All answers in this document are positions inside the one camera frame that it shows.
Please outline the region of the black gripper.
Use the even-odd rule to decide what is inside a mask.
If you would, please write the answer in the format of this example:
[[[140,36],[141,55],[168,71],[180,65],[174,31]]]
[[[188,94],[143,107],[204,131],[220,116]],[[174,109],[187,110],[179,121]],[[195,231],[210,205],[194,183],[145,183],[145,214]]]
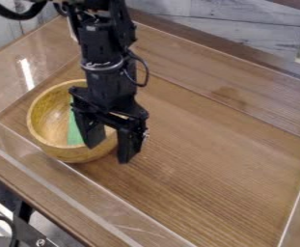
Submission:
[[[127,164],[140,152],[148,111],[136,102],[135,64],[107,71],[85,71],[87,87],[72,86],[72,110],[85,146],[93,149],[105,139],[104,126],[117,130],[117,160]]]

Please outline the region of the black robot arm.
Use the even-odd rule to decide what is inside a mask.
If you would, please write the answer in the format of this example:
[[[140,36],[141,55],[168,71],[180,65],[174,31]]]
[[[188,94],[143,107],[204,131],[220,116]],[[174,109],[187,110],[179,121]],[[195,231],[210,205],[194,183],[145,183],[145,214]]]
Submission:
[[[148,85],[136,80],[136,65],[144,60],[131,51],[136,25],[125,0],[27,0],[29,9],[17,13],[0,3],[0,16],[11,20],[35,17],[48,2],[65,9],[71,33],[81,49],[84,87],[71,87],[71,108],[85,146],[103,141],[104,128],[117,132],[117,160],[128,163],[141,150],[147,134],[148,111],[136,102],[137,89]]]

